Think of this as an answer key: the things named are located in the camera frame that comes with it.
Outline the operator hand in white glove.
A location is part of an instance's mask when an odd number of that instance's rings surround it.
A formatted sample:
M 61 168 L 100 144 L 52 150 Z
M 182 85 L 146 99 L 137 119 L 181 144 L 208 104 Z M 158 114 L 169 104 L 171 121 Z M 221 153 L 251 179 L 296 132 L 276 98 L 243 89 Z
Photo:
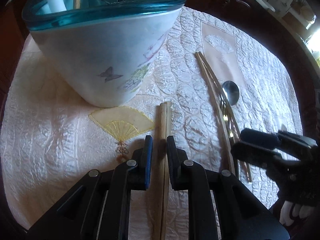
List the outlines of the operator hand in white glove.
M 291 226 L 296 220 L 309 217 L 314 210 L 315 207 L 299 205 L 286 200 L 281 208 L 279 221 L 284 226 Z

